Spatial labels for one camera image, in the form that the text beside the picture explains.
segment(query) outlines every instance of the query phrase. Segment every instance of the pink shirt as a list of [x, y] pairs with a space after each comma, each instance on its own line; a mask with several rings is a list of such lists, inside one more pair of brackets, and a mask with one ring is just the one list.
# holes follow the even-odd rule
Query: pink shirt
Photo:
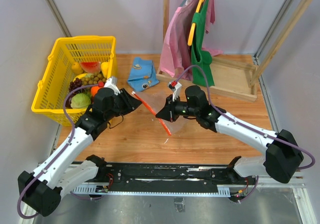
[[[198, 2], [199, 0], [191, 0], [188, 5], [178, 7], [166, 31], [159, 67], [161, 71], [168, 73], [171, 77], [179, 75], [191, 65], [190, 48], [187, 44]], [[209, 32], [210, 25], [215, 21], [214, 7], [214, 0], [209, 0], [205, 22], [206, 33]], [[223, 53], [221, 50], [207, 51], [212, 56]], [[192, 71], [190, 70], [182, 78], [192, 80]]]

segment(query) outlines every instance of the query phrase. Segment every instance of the watermelon slice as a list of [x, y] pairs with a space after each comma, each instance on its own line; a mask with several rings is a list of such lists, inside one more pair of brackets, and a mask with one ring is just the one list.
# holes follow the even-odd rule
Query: watermelon slice
[[100, 73], [101, 62], [81, 62], [81, 68], [87, 73]]

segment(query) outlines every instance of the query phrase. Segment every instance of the gray wall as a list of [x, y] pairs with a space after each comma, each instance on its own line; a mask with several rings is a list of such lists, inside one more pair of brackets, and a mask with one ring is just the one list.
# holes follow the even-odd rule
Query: gray wall
[[0, 15], [0, 222], [18, 223], [17, 177], [46, 159], [58, 127], [31, 104], [62, 33], [45, 0], [0, 0]]
[[[207, 47], [255, 53], [284, 0], [215, 0]], [[118, 53], [160, 53], [163, 0], [55, 0], [73, 36], [113, 35]], [[170, 17], [182, 0], [170, 0]]]
[[[263, 73], [279, 128], [290, 130], [299, 146], [316, 157], [304, 170], [305, 183], [320, 220], [320, 0], [314, 0]], [[310, 159], [305, 156], [304, 164]]]

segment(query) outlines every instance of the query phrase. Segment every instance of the hanging clothes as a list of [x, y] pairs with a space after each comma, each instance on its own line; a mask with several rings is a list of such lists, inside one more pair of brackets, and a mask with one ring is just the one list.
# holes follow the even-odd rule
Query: hanging clothes
[[[208, 51], [202, 50], [202, 43], [204, 40], [204, 33], [206, 27], [206, 16], [209, 0], [204, 0], [203, 6], [199, 13], [195, 13], [192, 23], [195, 23], [195, 31], [191, 46], [191, 63], [198, 65], [204, 71], [209, 86], [215, 85], [211, 73], [210, 64], [212, 63], [212, 56]], [[197, 68], [192, 69], [193, 83], [196, 85], [206, 86], [205, 79], [201, 71]]]
[[[211, 24], [215, 21], [214, 0], [208, 0], [206, 12], [205, 31], [209, 32]], [[171, 77], [178, 76], [185, 68], [191, 65], [190, 48], [188, 37], [190, 27], [199, 0], [190, 0], [188, 5], [178, 7], [166, 32], [161, 52], [161, 71], [168, 73]], [[222, 54], [221, 50], [210, 50], [212, 56]], [[190, 70], [182, 78], [192, 80]]]

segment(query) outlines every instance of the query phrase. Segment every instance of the green apron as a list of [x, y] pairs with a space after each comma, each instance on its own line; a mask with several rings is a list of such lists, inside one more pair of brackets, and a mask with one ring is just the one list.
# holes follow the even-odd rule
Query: green apron
[[[208, 9], [209, 0], [205, 0], [199, 13], [195, 13], [192, 19], [192, 23], [195, 23], [194, 36], [191, 45], [191, 63], [198, 65], [203, 69], [209, 86], [215, 85], [212, 77], [210, 64], [212, 62], [212, 56], [208, 51], [201, 50], [204, 40], [206, 15]], [[205, 78], [198, 68], [192, 69], [193, 83], [196, 85], [205, 86]]]

